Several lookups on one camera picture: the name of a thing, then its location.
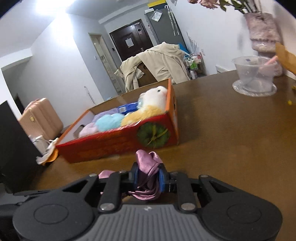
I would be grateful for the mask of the pink satin bow scrunchie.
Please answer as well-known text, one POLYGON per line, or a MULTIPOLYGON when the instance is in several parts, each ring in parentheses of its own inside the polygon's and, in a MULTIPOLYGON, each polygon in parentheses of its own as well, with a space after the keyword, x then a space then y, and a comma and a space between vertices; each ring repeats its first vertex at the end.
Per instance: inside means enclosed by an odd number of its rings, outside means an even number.
POLYGON ((123 197, 133 196, 142 201, 156 200, 161 194, 159 166, 163 161, 156 152, 147 153, 144 150, 136 151, 135 157, 138 164, 137 187, 123 197))

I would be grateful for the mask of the light blue plush toy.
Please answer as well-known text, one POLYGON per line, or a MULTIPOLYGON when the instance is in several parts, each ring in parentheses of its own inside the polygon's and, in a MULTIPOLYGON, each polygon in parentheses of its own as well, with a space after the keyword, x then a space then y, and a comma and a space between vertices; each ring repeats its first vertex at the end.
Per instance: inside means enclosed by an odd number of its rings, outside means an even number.
POLYGON ((119 128, 125 115, 121 113, 106 114, 95 122, 95 126, 99 132, 105 132, 119 128))

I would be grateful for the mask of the blue tissue pack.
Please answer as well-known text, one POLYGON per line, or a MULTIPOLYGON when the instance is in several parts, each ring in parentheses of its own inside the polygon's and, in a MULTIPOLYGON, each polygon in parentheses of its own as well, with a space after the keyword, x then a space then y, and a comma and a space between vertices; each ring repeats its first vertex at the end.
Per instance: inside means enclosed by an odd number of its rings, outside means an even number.
POLYGON ((128 113, 133 113, 133 112, 137 111, 137 106, 138 106, 138 103, 133 102, 133 103, 119 106, 117 109, 118 109, 119 113, 126 115, 128 113))

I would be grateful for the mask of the black paper shopping bag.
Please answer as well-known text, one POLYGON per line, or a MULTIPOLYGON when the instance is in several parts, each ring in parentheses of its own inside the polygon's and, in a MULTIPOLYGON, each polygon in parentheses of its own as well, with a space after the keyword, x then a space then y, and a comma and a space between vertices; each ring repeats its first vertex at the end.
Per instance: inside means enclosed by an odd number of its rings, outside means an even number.
POLYGON ((41 153, 27 136, 8 102, 1 104, 1 183, 8 193, 27 190, 43 166, 36 158, 41 153))

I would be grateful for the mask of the red orange cardboard box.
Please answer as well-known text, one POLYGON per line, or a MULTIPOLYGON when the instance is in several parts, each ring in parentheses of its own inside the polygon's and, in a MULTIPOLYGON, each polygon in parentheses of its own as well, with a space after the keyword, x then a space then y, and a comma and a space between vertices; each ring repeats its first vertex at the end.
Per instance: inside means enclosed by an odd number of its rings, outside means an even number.
POLYGON ((178 143, 177 101, 173 84, 170 79, 166 79, 126 92, 86 110, 62 134, 56 148, 69 163, 77 163, 136 152, 139 149, 151 151, 178 145, 178 143), (82 138, 74 137, 74 132, 80 126, 91 123, 96 114, 135 102, 141 93, 158 86, 163 86, 168 90, 166 111, 162 115, 107 132, 95 133, 82 138))

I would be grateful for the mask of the orange cloth with white items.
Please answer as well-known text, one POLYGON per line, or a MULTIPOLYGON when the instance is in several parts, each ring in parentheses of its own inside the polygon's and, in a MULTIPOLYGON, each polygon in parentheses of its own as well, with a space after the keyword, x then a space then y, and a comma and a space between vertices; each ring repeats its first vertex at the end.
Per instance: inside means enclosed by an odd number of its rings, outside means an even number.
POLYGON ((55 140, 50 141, 47 149, 45 150, 42 157, 36 157, 36 162, 39 165, 45 165, 46 163, 53 162, 58 157, 58 150, 56 148, 56 144, 59 138, 55 138, 55 140))

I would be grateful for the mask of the white and yellow plush toy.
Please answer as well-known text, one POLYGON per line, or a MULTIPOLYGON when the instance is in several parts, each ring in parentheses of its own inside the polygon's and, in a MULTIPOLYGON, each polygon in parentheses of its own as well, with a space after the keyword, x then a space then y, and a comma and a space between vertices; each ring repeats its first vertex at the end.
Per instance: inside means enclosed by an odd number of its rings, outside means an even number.
POLYGON ((151 88, 141 93, 137 110, 127 114, 121 121, 121 126, 138 123, 147 118, 158 116, 166 112, 168 90, 163 86, 151 88))

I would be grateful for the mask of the pink hard-shell suitcase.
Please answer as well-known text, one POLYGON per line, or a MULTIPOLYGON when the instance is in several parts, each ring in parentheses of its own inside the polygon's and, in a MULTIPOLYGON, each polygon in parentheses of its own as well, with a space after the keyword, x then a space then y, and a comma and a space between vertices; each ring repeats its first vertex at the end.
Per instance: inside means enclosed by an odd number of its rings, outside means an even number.
POLYGON ((47 98, 31 101, 25 108, 19 123, 28 136, 43 136, 45 140, 54 140, 63 129, 55 109, 47 98))

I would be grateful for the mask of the beige coat on chair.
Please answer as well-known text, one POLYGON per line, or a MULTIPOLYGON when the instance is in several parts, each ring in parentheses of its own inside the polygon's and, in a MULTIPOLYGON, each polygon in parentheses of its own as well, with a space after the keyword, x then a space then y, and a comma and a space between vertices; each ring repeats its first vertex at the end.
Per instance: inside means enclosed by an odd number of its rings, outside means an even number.
POLYGON ((140 87, 139 80, 145 76, 140 70, 143 64, 156 81, 171 79, 173 84, 189 81, 184 64, 185 51, 179 45, 162 42, 122 62, 114 73, 125 83, 126 92, 140 87))

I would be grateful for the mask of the clear plastic cup with saucer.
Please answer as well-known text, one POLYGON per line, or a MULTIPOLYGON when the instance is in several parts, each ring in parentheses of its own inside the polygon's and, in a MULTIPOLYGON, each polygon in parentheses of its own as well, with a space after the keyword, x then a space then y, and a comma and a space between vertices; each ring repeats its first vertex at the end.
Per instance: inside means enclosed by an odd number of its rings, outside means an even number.
POLYGON ((277 59, 245 56, 234 58, 232 62, 239 76, 232 84, 236 92, 251 97, 271 96, 277 92, 273 83, 277 59))

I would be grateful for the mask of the dark brown entrance door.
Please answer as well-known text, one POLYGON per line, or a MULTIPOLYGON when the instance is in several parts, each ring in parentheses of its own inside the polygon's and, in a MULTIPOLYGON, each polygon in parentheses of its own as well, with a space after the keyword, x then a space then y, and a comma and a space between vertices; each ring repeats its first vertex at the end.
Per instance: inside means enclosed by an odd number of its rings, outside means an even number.
POLYGON ((110 33, 121 61, 153 47, 152 41, 141 20, 123 26, 110 33))

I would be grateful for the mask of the grey refrigerator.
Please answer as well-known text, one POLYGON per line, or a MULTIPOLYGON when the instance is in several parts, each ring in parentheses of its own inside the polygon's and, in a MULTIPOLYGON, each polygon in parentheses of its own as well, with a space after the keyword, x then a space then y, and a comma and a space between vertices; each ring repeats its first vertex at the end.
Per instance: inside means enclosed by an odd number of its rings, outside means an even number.
POLYGON ((157 44, 166 42, 168 44, 186 46, 177 21, 173 20, 173 17, 169 17, 167 8, 145 13, 145 17, 157 44), (161 13, 158 21, 152 19, 156 12, 161 13))

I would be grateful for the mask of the brown paper liner stack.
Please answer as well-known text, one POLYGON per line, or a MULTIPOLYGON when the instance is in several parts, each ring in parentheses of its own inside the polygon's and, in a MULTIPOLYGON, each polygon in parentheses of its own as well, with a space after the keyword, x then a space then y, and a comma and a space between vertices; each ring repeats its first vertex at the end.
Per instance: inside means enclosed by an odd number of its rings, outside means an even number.
POLYGON ((280 42, 275 44, 275 53, 278 57, 278 61, 289 72, 296 74, 296 56, 286 50, 285 46, 280 42))

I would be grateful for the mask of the pink textured vase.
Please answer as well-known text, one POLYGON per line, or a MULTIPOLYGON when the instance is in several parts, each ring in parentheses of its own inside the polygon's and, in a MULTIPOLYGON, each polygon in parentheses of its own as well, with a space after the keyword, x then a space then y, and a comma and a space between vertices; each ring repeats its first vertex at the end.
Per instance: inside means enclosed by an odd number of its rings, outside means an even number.
POLYGON ((282 37, 272 14, 246 13, 244 17, 249 29, 252 49, 261 57, 274 57, 275 44, 282 43, 282 37))

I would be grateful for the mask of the dried pink rose bouquet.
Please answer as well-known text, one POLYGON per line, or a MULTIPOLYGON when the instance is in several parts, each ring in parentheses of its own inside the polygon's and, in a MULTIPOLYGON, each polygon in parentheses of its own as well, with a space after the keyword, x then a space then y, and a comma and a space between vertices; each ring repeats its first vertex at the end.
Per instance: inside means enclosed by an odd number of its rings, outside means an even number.
POLYGON ((260 13, 260 1, 247 0, 189 0, 190 4, 199 4, 207 9, 221 9, 226 12, 228 8, 233 8, 242 14, 246 13, 260 13))

